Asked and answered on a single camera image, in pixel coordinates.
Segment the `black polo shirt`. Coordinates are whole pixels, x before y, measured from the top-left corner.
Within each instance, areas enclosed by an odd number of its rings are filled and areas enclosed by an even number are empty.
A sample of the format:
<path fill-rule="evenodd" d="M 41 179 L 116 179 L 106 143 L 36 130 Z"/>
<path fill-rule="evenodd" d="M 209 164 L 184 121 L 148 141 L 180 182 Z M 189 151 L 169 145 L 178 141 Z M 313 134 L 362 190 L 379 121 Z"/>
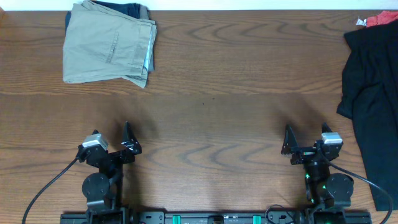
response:
<path fill-rule="evenodd" d="M 397 22 L 344 35 L 351 53 L 338 114 L 352 120 L 368 180 L 397 208 Z"/>

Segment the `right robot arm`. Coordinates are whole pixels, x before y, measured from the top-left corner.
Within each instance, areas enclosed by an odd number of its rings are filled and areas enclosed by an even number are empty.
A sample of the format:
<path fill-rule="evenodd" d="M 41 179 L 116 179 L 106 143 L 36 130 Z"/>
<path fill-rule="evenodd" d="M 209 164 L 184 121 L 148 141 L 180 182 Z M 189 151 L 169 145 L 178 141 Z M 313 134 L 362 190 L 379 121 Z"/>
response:
<path fill-rule="evenodd" d="M 313 146 L 300 147 L 293 129 L 285 126 L 281 154 L 290 155 L 292 165 L 302 165 L 305 170 L 307 199 L 314 204 L 309 214 L 337 210 L 351 205 L 353 179 L 342 173 L 330 172 L 331 161 L 339 156 L 343 139 L 327 124 L 322 124 L 321 139 Z"/>

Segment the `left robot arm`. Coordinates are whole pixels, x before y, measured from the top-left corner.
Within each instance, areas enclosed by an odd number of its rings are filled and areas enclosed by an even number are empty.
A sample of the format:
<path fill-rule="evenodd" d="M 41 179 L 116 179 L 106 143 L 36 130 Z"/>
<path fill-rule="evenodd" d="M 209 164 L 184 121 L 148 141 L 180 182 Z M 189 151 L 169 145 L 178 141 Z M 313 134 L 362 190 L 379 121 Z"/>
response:
<path fill-rule="evenodd" d="M 93 213 L 117 210 L 122 205 L 123 165 L 133 163 L 135 156 L 142 153 L 142 147 L 127 121 L 124 123 L 121 144 L 125 149 L 109 152 L 108 142 L 101 133 L 94 131 L 78 146 L 79 162 L 86 162 L 98 169 L 82 184 L 88 210 Z"/>

